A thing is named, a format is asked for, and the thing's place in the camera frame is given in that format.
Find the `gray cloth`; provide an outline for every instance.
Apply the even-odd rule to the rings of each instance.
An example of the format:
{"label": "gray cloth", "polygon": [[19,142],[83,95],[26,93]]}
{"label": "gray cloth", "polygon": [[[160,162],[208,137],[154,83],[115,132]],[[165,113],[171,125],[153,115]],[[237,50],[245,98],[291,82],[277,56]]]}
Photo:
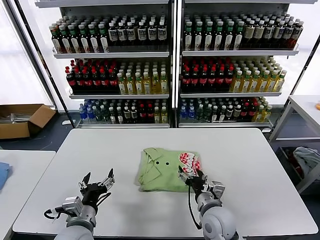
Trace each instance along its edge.
{"label": "gray cloth", "polygon": [[320,163],[320,154],[315,149],[300,146],[293,151],[293,155],[301,166],[304,176]]}

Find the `white shelf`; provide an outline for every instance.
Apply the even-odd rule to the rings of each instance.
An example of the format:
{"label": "white shelf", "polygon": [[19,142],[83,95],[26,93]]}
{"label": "white shelf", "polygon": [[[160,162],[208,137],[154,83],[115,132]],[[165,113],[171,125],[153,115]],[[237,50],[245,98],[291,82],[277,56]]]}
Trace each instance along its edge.
{"label": "white shelf", "polygon": [[270,122],[179,123],[179,128],[271,128]]}
{"label": "white shelf", "polygon": [[180,93],[181,98],[236,98],[236,97],[276,97],[282,92],[217,92],[217,93]]}
{"label": "white shelf", "polygon": [[70,99],[168,99],[169,94],[149,94],[149,95],[102,95],[102,94],[83,94],[69,95]]}
{"label": "white shelf", "polygon": [[56,59],[113,59],[113,58],[165,58],[168,51],[62,53],[53,54]]}
{"label": "white shelf", "polygon": [[146,124],[103,124],[103,123],[93,123],[86,124],[82,123],[78,125],[80,129],[168,129],[170,125],[168,123],[146,123]]}
{"label": "white shelf", "polygon": [[185,0],[186,4],[314,4],[318,0]]}
{"label": "white shelf", "polygon": [[37,0],[35,5],[40,8],[64,8],[107,5],[138,5],[167,4],[168,0]]}

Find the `open cardboard box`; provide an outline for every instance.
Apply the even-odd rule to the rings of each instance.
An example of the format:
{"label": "open cardboard box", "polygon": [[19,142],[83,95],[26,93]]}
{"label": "open cardboard box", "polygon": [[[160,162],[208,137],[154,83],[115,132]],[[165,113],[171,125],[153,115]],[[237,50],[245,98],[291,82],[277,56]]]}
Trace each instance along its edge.
{"label": "open cardboard box", "polygon": [[43,104],[0,105],[0,117],[11,113],[32,115],[28,122],[0,123],[0,139],[27,138],[39,133],[56,114]]}

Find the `white table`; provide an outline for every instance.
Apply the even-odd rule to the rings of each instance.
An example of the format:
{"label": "white table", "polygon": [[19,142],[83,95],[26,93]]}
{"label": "white table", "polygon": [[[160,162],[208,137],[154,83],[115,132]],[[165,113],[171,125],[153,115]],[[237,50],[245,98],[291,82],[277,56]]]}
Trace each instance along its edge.
{"label": "white table", "polygon": [[[95,236],[202,237],[188,208],[188,194],[139,192],[134,180],[144,148],[197,151],[204,171],[225,184],[225,207],[242,236],[314,234],[317,225],[260,130],[73,129],[13,225],[18,233],[55,235],[66,217],[49,220],[45,210],[79,196],[78,181],[91,171],[101,181],[114,168],[111,196],[96,216]],[[192,208],[196,210],[195,201]]]}
{"label": "white table", "polygon": [[[308,125],[320,136],[320,110],[316,109],[316,104],[320,102],[320,95],[290,95],[289,100],[288,106],[270,135],[269,142],[276,141],[277,143],[287,144],[289,142],[291,145],[298,146],[302,143],[320,142],[320,137],[278,137],[293,111],[296,111],[306,120]],[[296,189],[299,193],[302,193],[319,176],[320,164],[313,168],[308,175],[304,176],[303,180],[296,186]]]}
{"label": "white table", "polygon": [[13,223],[55,154],[54,151],[0,150],[0,162],[12,166],[12,175],[0,190],[0,240],[9,238]]}

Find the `blue cloth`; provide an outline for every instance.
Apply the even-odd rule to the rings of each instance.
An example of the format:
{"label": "blue cloth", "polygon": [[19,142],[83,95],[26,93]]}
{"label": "blue cloth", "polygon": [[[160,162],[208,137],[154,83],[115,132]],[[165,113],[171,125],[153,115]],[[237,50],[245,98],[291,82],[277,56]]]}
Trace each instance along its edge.
{"label": "blue cloth", "polygon": [[8,173],[10,170],[10,165],[8,163],[0,162],[0,190],[4,187]]}

